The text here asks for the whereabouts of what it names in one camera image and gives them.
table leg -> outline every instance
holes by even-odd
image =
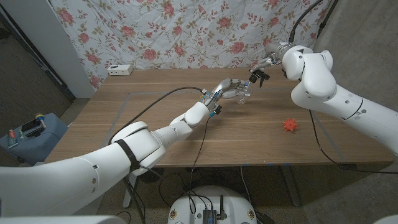
[[[290,198],[292,199],[292,203],[294,206],[301,206],[301,201],[299,197],[299,192],[297,190],[296,183],[294,181],[292,169],[290,166],[281,166],[282,173],[285,179],[287,190],[289,191]]]
[[[136,186],[136,182],[137,182],[137,176],[130,173],[129,174],[129,181],[131,183],[132,186]],[[123,198],[123,208],[129,208],[131,206],[131,196],[129,194],[129,191],[126,190],[126,193],[124,193],[124,198]]]

black strap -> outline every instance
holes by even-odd
[[[132,153],[132,150],[127,145],[127,143],[123,141],[123,139],[117,140],[115,142],[118,143],[120,147],[122,147],[123,151],[126,153],[127,157],[129,158],[131,162],[130,172],[139,169],[140,168],[139,162],[137,161],[136,156],[134,155],[134,153]]]

small device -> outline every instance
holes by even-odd
[[[29,121],[28,123],[25,123],[22,125],[21,127],[21,131],[28,131],[32,128],[36,128],[38,126],[40,126],[40,121],[38,121],[37,119],[33,119],[32,121]]]
[[[217,211],[216,210],[203,210],[203,224],[216,224],[217,223]]]
[[[130,75],[132,65],[110,65],[108,68],[109,75]]]

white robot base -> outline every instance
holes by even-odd
[[[204,204],[200,197],[193,192],[196,195],[209,198],[213,203],[213,211],[211,211],[211,203],[207,198],[201,198],[206,203]],[[195,214],[191,213],[189,206],[191,202],[185,195],[173,203],[167,220],[168,224],[257,224],[253,206],[235,191],[226,187],[207,185],[197,187],[193,189],[193,192],[191,197],[196,206]]]

black connector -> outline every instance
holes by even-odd
[[[261,70],[256,70],[256,71],[251,73],[249,81],[255,83],[258,78],[260,78],[260,88],[261,88],[262,87],[262,83],[264,82],[264,80],[268,80],[270,78],[270,76],[267,75],[266,73],[264,73]]]
[[[221,112],[222,106],[218,105],[217,108],[214,110],[216,114],[219,114]]]

